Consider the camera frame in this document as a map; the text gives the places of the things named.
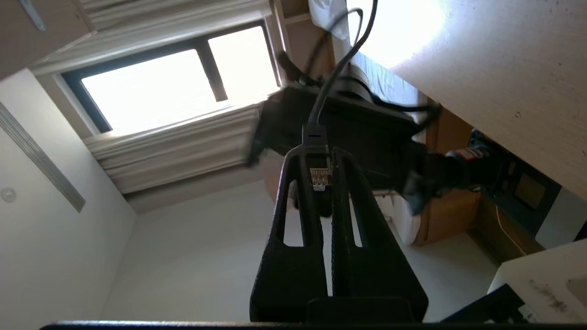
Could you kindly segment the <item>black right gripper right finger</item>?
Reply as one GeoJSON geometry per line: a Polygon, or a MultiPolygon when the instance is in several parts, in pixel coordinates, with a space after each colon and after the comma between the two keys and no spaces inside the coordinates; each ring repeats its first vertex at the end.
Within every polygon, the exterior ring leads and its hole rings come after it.
{"type": "Polygon", "coordinates": [[[383,311],[383,301],[396,303],[384,321],[421,322],[428,297],[396,242],[358,162],[341,148],[333,149],[332,293],[335,298],[370,302],[383,311]]]}

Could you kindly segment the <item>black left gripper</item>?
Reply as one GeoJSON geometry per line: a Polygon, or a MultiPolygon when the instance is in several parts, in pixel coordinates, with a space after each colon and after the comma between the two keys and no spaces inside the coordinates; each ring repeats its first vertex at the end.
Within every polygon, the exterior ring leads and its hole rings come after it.
{"type": "MultiPolygon", "coordinates": [[[[300,83],[302,71],[285,51],[277,54],[277,64],[288,83],[300,83]]],[[[262,103],[260,118],[250,138],[250,165],[260,161],[266,149],[285,156],[303,142],[318,88],[287,86],[262,103]]],[[[394,149],[417,134],[417,124],[402,113],[403,106],[380,107],[361,98],[336,94],[327,98],[320,125],[325,127],[330,149],[341,148],[354,156],[372,188],[392,188],[396,177],[394,149]]],[[[405,200],[412,216],[423,213],[439,194],[438,176],[409,172],[405,200]]]]}

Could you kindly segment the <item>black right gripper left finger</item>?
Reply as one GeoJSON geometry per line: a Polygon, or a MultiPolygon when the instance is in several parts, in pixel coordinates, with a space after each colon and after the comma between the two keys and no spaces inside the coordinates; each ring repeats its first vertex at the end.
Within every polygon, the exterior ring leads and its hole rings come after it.
{"type": "Polygon", "coordinates": [[[309,302],[326,298],[323,232],[303,146],[290,150],[282,165],[266,248],[250,298],[251,322],[305,322],[309,302]],[[285,244],[289,186],[296,182],[303,245],[285,244]]]}

